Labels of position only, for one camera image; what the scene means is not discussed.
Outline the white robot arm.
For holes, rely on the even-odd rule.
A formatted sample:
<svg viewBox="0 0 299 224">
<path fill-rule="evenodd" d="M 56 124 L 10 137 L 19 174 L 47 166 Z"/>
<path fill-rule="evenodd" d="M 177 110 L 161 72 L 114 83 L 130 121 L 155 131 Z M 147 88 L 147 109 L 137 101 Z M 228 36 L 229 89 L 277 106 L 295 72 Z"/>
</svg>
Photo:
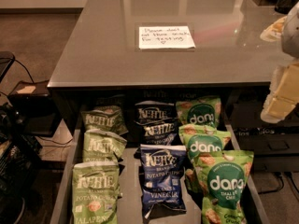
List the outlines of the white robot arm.
<svg viewBox="0 0 299 224">
<path fill-rule="evenodd" d="M 278 123 L 299 104 L 299 2 L 287 16 L 268 26 L 260 35 L 264 41 L 280 41 L 282 51 L 293 57 L 288 66 L 278 66 L 272 76 L 261 120 Z"/>
</svg>

